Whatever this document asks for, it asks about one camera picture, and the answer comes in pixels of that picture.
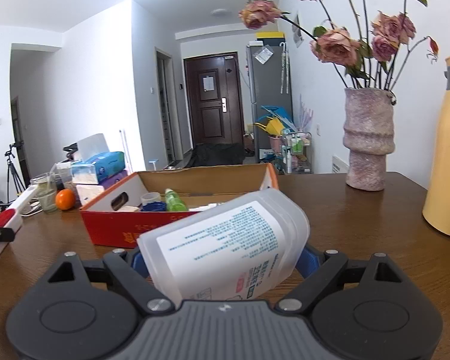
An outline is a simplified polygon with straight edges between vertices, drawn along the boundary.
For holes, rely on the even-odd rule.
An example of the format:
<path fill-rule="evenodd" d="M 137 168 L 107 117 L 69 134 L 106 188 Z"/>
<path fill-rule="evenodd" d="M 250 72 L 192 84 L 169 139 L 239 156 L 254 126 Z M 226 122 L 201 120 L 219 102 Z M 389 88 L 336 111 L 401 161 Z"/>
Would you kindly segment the blue gear lid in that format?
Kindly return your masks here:
<path fill-rule="evenodd" d="M 141 212 L 167 212 L 167 204 L 165 202 L 155 202 L 148 205 L 142 205 Z"/>

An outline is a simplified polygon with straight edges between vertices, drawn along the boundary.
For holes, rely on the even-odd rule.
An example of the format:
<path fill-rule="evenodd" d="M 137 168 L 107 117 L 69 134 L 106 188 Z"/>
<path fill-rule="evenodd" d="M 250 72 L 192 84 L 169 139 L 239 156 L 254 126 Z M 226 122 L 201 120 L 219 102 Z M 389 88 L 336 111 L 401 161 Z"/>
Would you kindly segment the green spray bottle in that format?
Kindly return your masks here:
<path fill-rule="evenodd" d="M 182 198 L 173 189 L 166 189 L 165 194 L 166 209 L 170 212 L 187 212 L 188 207 Z"/>

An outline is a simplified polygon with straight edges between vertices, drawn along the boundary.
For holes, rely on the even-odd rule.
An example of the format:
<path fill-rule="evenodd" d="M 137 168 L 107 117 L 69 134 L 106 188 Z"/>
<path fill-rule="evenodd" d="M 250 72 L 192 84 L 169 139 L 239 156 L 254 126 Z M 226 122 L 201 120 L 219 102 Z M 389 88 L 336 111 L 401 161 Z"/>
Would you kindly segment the white pill bottle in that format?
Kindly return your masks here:
<path fill-rule="evenodd" d="M 247 301 L 293 273 L 311 234 L 305 212 L 263 189 L 142 234 L 137 243 L 154 286 L 184 301 Z"/>

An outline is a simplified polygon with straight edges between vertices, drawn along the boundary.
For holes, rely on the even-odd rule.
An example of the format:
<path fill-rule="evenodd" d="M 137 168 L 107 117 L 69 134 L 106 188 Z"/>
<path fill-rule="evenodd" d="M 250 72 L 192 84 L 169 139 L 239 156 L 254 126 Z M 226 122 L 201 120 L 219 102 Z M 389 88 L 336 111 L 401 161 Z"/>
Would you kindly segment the beige cube adapter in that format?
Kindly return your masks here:
<path fill-rule="evenodd" d="M 140 208 L 133 205 L 124 205 L 120 207 L 117 212 L 140 212 Z"/>

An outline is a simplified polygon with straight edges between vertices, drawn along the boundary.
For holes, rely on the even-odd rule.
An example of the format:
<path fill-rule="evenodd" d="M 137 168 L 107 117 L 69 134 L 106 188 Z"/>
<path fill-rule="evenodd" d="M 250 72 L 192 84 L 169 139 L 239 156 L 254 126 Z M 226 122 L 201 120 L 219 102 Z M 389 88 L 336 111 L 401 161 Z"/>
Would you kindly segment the white spray bottle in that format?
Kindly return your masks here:
<path fill-rule="evenodd" d="M 189 212 L 202 212 L 202 211 L 207 211 L 207 210 L 209 210 L 209 209 L 215 208 L 215 207 L 220 206 L 220 205 L 222 205 L 222 204 L 223 204 L 223 203 L 221 203 L 221 202 L 219 202 L 219 203 L 216 203 L 216 202 L 214 202 L 214 203 L 209 203 L 209 204 L 207 204 L 207 205 L 200 205 L 200 206 L 197 206 L 197 207 L 191 207 L 191 208 L 188 209 L 188 211 L 189 211 Z"/>

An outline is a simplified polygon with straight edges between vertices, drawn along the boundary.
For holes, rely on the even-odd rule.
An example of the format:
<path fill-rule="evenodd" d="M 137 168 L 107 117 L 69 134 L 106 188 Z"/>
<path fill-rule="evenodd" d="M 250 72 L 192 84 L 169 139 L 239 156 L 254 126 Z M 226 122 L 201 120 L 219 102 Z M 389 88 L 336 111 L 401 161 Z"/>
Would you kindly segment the glass cup with straw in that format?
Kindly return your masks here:
<path fill-rule="evenodd" d="M 43 212 L 52 212 L 57 209 L 57 184 L 53 172 L 43 173 L 31 179 L 31 185 L 36 187 L 35 198 L 40 203 Z"/>

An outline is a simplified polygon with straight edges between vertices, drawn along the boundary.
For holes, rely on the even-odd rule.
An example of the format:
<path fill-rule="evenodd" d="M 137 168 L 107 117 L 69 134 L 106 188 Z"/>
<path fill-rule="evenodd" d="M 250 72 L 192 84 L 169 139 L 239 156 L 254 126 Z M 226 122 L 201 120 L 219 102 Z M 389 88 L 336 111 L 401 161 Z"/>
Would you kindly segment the red cardboard box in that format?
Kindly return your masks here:
<path fill-rule="evenodd" d="M 143 233 L 268 188 L 279 186 L 266 163 L 135 172 L 80 211 L 94 245 L 130 249 Z"/>

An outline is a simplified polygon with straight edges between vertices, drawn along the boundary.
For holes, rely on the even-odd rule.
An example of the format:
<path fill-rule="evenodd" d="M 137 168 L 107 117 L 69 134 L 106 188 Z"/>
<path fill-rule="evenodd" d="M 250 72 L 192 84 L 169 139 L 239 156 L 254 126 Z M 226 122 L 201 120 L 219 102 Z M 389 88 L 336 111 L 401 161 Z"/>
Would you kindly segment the orange fruit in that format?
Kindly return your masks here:
<path fill-rule="evenodd" d="M 75 207 L 76 197 L 71 189 L 59 191 L 55 197 L 55 205 L 61 211 L 69 211 Z"/>

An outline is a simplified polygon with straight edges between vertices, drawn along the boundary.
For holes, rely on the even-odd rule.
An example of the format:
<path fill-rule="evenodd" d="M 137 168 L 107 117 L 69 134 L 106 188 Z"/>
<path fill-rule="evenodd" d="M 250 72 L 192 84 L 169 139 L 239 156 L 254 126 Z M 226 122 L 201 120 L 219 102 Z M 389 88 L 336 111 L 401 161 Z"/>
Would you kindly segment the clear food container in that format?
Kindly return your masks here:
<path fill-rule="evenodd" d="M 71 174 L 71 165 L 70 161 L 61 161 L 56 164 L 55 174 L 58 190 L 69 189 L 76 191 Z"/>

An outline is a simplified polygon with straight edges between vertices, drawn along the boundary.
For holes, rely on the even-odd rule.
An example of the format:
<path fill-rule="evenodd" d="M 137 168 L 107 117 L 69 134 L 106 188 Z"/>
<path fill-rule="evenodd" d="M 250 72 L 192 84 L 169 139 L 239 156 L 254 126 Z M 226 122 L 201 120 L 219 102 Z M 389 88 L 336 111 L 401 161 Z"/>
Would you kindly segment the purple tissue pack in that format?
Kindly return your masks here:
<path fill-rule="evenodd" d="M 119 181 L 127 176 L 128 171 L 123 170 L 115 175 L 112 175 L 110 178 L 103 180 L 99 184 L 77 184 L 75 188 L 77 190 L 81 205 L 86 205 L 89 201 L 102 194 L 106 189 L 109 189 L 116 183 L 119 183 Z"/>

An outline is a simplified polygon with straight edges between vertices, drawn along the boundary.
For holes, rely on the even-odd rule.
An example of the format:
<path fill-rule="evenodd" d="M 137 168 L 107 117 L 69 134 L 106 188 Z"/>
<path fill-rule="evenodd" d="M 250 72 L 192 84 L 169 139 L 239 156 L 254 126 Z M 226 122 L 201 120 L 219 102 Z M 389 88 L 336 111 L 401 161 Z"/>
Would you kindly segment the blue tissue pack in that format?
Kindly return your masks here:
<path fill-rule="evenodd" d="M 72 181 L 77 185 L 99 185 L 126 168 L 122 151 L 110 151 L 103 133 L 77 142 L 80 160 L 70 166 Z"/>

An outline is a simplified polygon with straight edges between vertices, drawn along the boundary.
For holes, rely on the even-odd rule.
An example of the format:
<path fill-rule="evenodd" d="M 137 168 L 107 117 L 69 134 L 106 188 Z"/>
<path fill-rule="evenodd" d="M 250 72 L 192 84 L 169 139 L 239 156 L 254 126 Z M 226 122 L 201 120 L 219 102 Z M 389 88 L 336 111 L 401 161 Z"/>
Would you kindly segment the pink textured vase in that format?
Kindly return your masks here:
<path fill-rule="evenodd" d="M 378 192 L 385 188 L 386 159 L 395 150 L 392 99 L 389 91 L 379 88 L 345 90 L 346 183 L 354 189 Z"/>

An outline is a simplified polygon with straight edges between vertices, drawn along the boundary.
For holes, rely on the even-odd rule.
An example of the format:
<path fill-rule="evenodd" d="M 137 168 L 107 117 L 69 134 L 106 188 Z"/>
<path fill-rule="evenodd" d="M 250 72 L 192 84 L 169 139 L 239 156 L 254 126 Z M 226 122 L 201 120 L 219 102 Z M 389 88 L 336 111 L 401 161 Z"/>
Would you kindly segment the dark brown door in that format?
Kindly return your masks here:
<path fill-rule="evenodd" d="M 184 72 L 193 144 L 242 144 L 238 54 L 186 58 Z"/>

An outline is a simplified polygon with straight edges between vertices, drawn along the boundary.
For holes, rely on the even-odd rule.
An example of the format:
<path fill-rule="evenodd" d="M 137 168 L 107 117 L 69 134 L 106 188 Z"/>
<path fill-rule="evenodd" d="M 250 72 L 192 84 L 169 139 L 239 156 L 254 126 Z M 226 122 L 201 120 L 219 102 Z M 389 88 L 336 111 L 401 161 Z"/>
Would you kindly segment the grey refrigerator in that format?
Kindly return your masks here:
<path fill-rule="evenodd" d="M 255 159 L 259 161 L 263 152 L 271 149 L 268 134 L 256 123 L 266 125 L 268 113 L 263 106 L 283 107 L 293 115 L 291 89 L 286 89 L 286 77 L 281 81 L 284 39 L 272 38 L 252 41 L 247 46 L 249 91 L 252 106 L 252 127 Z"/>

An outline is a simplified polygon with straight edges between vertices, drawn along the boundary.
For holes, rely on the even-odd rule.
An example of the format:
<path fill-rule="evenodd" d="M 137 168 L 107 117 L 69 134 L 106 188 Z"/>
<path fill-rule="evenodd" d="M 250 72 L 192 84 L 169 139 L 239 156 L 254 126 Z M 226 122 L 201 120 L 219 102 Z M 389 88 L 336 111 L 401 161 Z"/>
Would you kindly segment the yellow box on fridge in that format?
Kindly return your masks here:
<path fill-rule="evenodd" d="M 285 35 L 283 32 L 257 32 L 257 39 L 284 39 Z"/>

